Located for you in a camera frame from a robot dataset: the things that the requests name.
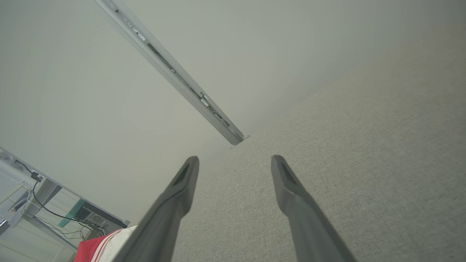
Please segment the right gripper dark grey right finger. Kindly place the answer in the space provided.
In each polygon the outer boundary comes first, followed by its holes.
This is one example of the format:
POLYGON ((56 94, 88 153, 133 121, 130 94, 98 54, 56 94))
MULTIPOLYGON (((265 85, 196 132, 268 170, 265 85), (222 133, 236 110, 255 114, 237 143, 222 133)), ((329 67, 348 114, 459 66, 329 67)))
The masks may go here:
POLYGON ((355 262, 356 259, 284 157, 271 157, 277 204, 288 220, 298 262, 355 262))

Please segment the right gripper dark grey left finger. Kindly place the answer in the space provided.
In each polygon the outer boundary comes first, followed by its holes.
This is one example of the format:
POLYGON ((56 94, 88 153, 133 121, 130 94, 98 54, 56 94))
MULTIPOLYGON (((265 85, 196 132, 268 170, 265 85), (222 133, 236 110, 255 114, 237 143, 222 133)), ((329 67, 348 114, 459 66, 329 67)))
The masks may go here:
POLYGON ((170 262, 181 219, 191 209, 199 159, 190 156, 113 259, 114 262, 170 262))

